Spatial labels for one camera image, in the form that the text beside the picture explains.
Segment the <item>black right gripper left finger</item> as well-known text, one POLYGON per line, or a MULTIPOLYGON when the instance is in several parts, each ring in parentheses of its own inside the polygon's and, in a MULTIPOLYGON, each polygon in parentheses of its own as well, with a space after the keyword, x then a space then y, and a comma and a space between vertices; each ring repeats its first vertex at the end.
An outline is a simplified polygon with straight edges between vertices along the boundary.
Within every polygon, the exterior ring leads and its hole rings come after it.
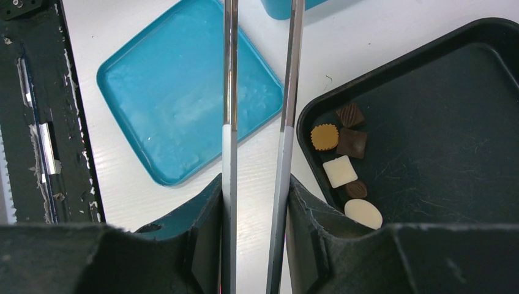
POLYGON ((133 233, 3 225, 2 293, 218 293, 222 178, 133 233))

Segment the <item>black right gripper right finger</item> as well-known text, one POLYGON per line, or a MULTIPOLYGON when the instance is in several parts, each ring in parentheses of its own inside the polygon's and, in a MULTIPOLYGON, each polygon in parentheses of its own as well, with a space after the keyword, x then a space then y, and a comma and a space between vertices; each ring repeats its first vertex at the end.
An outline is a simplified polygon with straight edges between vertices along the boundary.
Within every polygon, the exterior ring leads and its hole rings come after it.
POLYGON ((388 224, 372 230, 290 179, 293 293, 517 293, 518 225, 388 224))

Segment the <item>teal tin lid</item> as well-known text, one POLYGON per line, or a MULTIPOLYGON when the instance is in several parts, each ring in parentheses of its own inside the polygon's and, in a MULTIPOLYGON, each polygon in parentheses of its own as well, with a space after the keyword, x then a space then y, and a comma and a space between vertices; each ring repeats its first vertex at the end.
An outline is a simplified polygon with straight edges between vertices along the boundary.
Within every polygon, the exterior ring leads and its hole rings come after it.
POLYGON ((97 71, 97 84, 151 178, 176 186, 222 151, 223 5, 180 1, 97 71))

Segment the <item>steel tongs with white handle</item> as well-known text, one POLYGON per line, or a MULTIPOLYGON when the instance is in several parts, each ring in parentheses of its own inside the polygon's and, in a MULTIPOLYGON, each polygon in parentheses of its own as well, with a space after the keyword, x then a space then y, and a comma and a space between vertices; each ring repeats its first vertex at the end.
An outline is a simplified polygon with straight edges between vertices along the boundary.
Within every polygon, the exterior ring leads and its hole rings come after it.
MULTIPOLYGON (((282 279, 294 125, 301 60, 305 1, 291 3, 282 121, 277 156, 274 208, 269 247, 267 293, 279 293, 282 279)), ((236 292, 237 242, 237 45, 238 2, 224 2, 223 127, 222 127, 222 293, 236 292)))

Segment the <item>teal chocolate tin box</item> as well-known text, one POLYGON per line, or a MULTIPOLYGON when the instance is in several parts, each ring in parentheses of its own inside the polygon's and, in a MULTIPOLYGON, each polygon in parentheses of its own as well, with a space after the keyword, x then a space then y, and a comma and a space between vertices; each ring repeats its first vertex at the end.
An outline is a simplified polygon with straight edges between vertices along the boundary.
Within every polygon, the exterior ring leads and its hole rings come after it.
MULTIPOLYGON (((318 6, 326 0, 305 0, 305 10, 318 6)), ((286 20, 291 16, 292 0, 261 0, 267 14, 275 20, 286 20)))

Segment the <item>white oval chocolate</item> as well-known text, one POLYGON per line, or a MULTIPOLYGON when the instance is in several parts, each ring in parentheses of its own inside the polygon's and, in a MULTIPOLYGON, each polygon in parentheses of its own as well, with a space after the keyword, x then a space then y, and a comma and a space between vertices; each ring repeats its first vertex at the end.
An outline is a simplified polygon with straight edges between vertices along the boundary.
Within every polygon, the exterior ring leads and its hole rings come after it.
POLYGON ((345 203, 345 216, 366 227, 377 230, 382 227, 381 212, 370 202, 363 199, 351 199, 345 203))

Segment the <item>small brown leaf chocolate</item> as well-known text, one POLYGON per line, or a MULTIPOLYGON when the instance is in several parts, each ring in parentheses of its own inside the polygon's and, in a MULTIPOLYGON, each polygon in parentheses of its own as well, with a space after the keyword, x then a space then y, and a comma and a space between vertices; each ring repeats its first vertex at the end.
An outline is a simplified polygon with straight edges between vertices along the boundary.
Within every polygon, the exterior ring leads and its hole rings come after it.
POLYGON ((355 180, 346 184, 345 191, 352 199, 363 199, 368 195, 367 186, 361 180, 355 180))

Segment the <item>white square chocolate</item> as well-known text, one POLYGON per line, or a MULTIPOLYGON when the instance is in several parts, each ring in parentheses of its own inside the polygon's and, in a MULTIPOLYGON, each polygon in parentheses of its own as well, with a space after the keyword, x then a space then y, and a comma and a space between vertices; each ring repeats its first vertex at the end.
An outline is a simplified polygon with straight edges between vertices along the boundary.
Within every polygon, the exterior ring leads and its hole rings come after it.
POLYGON ((332 188, 358 180, 358 175, 348 156, 341 156, 323 163, 323 169, 332 188))

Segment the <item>dark plain square chocolate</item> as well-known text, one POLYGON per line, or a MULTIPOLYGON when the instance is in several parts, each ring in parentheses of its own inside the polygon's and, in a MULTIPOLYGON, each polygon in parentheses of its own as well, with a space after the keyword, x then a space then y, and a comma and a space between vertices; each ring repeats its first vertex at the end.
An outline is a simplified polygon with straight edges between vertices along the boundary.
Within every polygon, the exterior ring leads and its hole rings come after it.
POLYGON ((367 133, 342 128, 339 132, 336 153, 343 156, 363 159, 367 144, 367 133))

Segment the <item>ridged caramel cup chocolate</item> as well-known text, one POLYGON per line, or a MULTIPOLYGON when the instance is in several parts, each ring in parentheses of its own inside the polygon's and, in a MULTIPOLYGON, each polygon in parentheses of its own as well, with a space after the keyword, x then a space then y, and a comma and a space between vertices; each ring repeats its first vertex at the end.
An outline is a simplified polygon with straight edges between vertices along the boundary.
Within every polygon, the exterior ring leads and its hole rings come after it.
POLYGON ((310 139, 317 151, 332 150, 338 145, 338 129, 333 124, 318 125, 310 132, 310 139))

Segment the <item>dark ridged square chocolate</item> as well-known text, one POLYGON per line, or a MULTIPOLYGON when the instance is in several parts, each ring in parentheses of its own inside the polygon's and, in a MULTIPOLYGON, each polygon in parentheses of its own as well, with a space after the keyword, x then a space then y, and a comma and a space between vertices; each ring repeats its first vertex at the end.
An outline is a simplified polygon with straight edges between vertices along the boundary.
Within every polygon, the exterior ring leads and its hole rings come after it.
POLYGON ((357 103, 348 104, 335 112, 343 127, 353 128, 361 126, 365 122, 364 115, 357 103))

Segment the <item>black chocolate tray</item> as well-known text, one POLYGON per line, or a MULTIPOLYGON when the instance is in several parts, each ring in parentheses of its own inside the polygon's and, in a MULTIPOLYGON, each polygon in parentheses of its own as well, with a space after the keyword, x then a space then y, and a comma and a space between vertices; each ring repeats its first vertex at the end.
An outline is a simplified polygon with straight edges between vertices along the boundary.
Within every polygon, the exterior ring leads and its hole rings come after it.
POLYGON ((341 124, 359 106, 367 134, 351 159, 367 199, 389 223, 518 222, 518 24, 472 21, 311 101, 297 139, 332 207, 348 201, 323 164, 311 130, 341 124))

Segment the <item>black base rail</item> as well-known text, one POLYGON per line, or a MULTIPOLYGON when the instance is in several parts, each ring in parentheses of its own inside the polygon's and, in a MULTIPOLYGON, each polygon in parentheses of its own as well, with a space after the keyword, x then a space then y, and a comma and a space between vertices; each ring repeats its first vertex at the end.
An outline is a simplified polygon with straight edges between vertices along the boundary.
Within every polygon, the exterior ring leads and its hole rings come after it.
POLYGON ((61 1, 1 2, 1 223, 103 223, 61 1))

